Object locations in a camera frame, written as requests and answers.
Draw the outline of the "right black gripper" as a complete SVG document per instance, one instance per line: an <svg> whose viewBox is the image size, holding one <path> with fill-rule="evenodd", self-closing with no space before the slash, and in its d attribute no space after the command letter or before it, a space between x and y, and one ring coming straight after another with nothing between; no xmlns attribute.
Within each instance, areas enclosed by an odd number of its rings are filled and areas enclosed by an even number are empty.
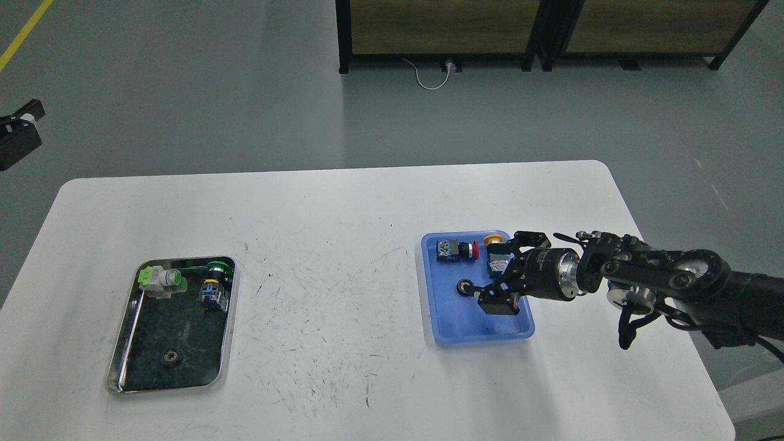
<svg viewBox="0 0 784 441"><path fill-rule="evenodd" d="M541 232L516 232L508 242L490 244L490 253L512 253L506 271L484 287L467 282L467 296L478 298L488 315L517 315L524 296L573 301L582 295L576 273L579 256L570 248L552 247Z"/></svg>

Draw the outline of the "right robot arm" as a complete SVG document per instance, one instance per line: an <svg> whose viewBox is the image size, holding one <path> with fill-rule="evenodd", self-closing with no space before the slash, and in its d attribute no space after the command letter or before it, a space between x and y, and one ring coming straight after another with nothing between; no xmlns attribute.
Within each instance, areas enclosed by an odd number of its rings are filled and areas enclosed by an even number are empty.
<svg viewBox="0 0 784 441"><path fill-rule="evenodd" d="M664 318L672 328L702 333L715 349L759 345L782 360L775 346L782 340L782 278L735 271L708 249L665 251L632 235L554 237L579 249L554 247L543 232L487 238L488 253L506 258L506 266L488 285L461 279L456 291L488 315L516 315L524 296L569 302L606 283L608 301L620 310L624 350L641 327Z"/></svg>

